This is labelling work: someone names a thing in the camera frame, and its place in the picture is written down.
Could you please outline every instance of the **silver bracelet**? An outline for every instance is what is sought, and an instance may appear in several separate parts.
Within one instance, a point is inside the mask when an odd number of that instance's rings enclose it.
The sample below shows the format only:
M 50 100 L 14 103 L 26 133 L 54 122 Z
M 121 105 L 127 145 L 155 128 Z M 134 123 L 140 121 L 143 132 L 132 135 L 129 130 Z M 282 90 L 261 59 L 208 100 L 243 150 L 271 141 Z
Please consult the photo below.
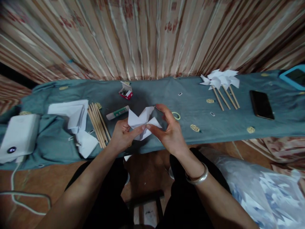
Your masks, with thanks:
M 197 179 L 197 180 L 192 181 L 192 180 L 188 177 L 187 173 L 185 172 L 186 180 L 187 180 L 188 183 L 193 184 L 193 185 L 198 185 L 198 184 L 202 183 L 202 182 L 207 178 L 207 175 L 209 174 L 209 170 L 207 169 L 207 166 L 206 166 L 203 162 L 202 162 L 202 164 L 204 165 L 204 173 L 203 173 L 203 175 L 202 175 L 199 179 Z

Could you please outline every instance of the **teal tablecloth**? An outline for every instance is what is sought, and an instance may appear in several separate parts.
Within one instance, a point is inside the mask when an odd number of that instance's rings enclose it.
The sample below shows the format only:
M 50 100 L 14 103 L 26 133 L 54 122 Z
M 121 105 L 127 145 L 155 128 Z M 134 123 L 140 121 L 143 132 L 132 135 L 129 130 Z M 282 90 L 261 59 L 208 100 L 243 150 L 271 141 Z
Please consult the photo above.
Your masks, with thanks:
M 49 82 L 34 88 L 31 95 L 22 99 L 21 111 L 41 114 L 40 131 L 37 138 L 37 147 L 33 154 L 21 166 L 21 169 L 34 169 L 39 165 L 68 164 L 82 160 L 73 141 L 68 141 L 71 135 L 63 129 L 64 120 L 56 115 L 47 115 L 48 106 L 52 103 L 69 102 L 88 99 L 89 103 L 99 102 L 102 105 L 102 115 L 110 134 L 112 134 L 118 119 L 124 119 L 127 114 L 108 121 L 106 114 L 129 105 L 132 111 L 139 115 L 147 106 L 164 103 L 174 112 L 180 114 L 179 120 L 183 136 L 187 144 L 227 142 L 250 138 L 305 136 L 305 94 L 300 94 L 292 86 L 278 79 L 279 71 L 237 75 L 240 79 L 240 88 L 234 88 L 234 93 L 240 104 L 235 110 L 223 89 L 221 91 L 231 106 L 225 106 L 221 111 L 212 90 L 208 86 L 200 85 L 200 77 L 173 78 L 168 77 L 152 81 L 131 81 L 133 97 L 131 100 L 122 98 L 118 91 L 122 88 L 120 81 L 96 80 L 63 80 Z M 258 90 L 268 94 L 275 120 L 256 117 L 252 110 L 249 96 L 250 90 Z M 207 103 L 207 99 L 214 99 L 215 103 Z M 0 118 L 0 140 L 2 140 L 9 117 L 17 115 L 18 109 L 8 112 Z M 162 120 L 159 111 L 153 111 L 165 129 L 166 123 Z M 194 124 L 201 132 L 190 128 Z M 248 127 L 254 127 L 255 132 L 247 132 Z M 92 130 L 92 124 L 87 117 L 87 131 Z M 132 153 L 147 153 L 163 149 L 158 139 L 151 135 L 145 140 L 134 141 L 133 145 L 121 153 L 124 156 Z M 100 152 L 97 146 L 90 157 Z M 6 163 L 0 169 L 14 169 L 15 163 Z

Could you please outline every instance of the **beige curtain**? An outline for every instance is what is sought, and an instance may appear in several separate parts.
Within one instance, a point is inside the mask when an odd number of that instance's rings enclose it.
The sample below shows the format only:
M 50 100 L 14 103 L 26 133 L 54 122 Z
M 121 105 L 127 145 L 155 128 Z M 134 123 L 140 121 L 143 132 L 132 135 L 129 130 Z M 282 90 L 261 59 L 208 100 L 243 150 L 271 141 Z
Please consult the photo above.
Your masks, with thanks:
M 30 89 L 0 75 L 0 115 L 18 105 L 20 98 L 30 94 Z
M 305 60 L 304 0 L 6 0 L 0 25 L 0 61 L 39 84 Z

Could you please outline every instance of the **white cable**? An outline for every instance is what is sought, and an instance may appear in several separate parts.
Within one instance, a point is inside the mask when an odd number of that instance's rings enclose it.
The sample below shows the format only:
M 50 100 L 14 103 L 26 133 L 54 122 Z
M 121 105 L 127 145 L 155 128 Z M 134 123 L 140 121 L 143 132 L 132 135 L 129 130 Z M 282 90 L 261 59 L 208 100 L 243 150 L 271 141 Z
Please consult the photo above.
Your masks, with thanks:
M 51 208 L 51 198 L 48 195 L 14 191 L 14 176 L 15 176 L 15 173 L 18 170 L 19 166 L 21 165 L 23 159 L 24 159 L 23 156 L 16 159 L 17 167 L 15 168 L 15 170 L 12 173 L 12 176 L 10 177 L 11 191 L 0 192 L 0 195 L 12 195 L 12 201 L 15 204 L 20 205 L 20 206 L 26 208 L 27 210 L 29 210 L 30 212 L 32 212 L 32 213 L 34 213 L 36 215 L 44 216 L 44 215 L 46 215 L 46 213 L 37 212 L 34 209 L 30 208 L 29 206 L 25 205 L 24 203 L 21 203 L 21 202 L 19 202 L 19 201 L 17 201 L 15 199 L 15 195 L 27 196 L 27 197 L 43 197 L 43 198 L 46 198 L 48 200 L 48 208 L 49 209 Z

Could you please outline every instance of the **white power bank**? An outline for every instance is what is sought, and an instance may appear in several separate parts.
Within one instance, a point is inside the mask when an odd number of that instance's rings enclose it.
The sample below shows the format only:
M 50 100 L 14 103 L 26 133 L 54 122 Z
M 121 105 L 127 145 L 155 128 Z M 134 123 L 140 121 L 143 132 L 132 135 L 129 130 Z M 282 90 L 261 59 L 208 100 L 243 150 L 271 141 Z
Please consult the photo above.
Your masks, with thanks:
M 36 143 L 39 121 L 38 114 L 11 117 L 0 147 L 0 160 L 31 154 Z

